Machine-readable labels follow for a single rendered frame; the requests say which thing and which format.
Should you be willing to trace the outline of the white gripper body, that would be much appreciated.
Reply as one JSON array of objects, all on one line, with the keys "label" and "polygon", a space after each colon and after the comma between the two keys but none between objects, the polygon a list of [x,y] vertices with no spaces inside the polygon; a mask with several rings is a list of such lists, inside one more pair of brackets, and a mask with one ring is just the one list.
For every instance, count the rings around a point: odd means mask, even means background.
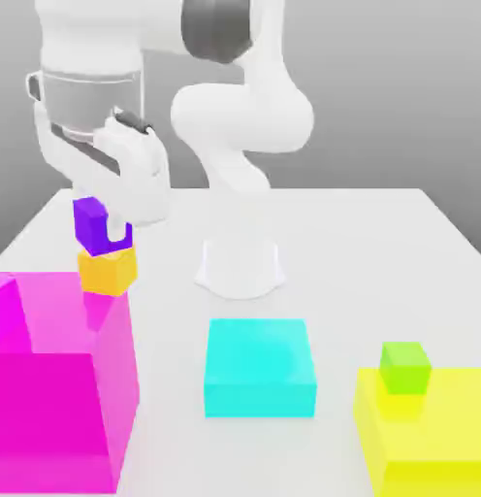
[{"label": "white gripper body", "polygon": [[49,121],[42,103],[34,105],[34,119],[46,163],[75,189],[135,226],[167,217],[168,154],[154,129],[138,116],[115,108],[90,143],[68,139]]}]

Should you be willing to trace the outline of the small green cube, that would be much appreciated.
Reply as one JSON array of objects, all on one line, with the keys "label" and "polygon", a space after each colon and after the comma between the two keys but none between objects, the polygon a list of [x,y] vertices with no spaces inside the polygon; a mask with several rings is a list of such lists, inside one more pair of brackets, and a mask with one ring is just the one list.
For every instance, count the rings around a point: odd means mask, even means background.
[{"label": "small green cube", "polygon": [[432,364],[419,342],[384,342],[379,372],[389,394],[424,395]]}]

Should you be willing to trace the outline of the large yellow box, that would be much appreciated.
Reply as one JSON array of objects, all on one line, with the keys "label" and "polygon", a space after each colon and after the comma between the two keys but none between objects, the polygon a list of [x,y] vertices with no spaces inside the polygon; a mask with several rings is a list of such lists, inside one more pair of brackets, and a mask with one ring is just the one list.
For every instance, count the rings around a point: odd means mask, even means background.
[{"label": "large yellow box", "polygon": [[353,414],[373,497],[481,497],[481,368],[436,368],[423,395],[361,368]]}]

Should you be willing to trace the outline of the small purple cube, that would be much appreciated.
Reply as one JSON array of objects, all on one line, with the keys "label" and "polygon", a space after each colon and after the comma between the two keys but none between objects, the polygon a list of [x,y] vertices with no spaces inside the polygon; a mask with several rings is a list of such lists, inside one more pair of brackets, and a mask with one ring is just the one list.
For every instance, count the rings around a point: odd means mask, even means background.
[{"label": "small purple cube", "polygon": [[78,242],[91,256],[128,249],[133,245],[133,228],[125,224],[122,240],[111,241],[108,236],[108,212],[95,197],[84,197],[73,201],[75,235]]}]

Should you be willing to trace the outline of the large magenta box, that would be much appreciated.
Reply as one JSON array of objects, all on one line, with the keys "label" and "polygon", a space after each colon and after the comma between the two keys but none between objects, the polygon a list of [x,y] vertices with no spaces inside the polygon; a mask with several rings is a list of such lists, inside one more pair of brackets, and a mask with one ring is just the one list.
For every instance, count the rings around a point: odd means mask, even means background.
[{"label": "large magenta box", "polygon": [[114,493],[139,400],[126,295],[0,273],[0,493]]}]

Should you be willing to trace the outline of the small orange cube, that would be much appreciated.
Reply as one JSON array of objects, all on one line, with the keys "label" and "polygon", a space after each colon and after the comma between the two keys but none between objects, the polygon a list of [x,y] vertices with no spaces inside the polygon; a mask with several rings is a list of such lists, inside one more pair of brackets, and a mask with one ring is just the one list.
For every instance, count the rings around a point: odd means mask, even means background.
[{"label": "small orange cube", "polygon": [[92,256],[85,249],[78,254],[80,284],[84,292],[121,296],[138,276],[134,247]]}]

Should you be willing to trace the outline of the large cyan box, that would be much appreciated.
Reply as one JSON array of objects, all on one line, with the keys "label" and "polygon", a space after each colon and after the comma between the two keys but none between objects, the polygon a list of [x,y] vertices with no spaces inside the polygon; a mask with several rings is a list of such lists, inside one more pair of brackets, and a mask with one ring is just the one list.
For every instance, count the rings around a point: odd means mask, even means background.
[{"label": "large cyan box", "polygon": [[300,318],[215,318],[204,375],[208,418],[312,418],[317,378]]}]

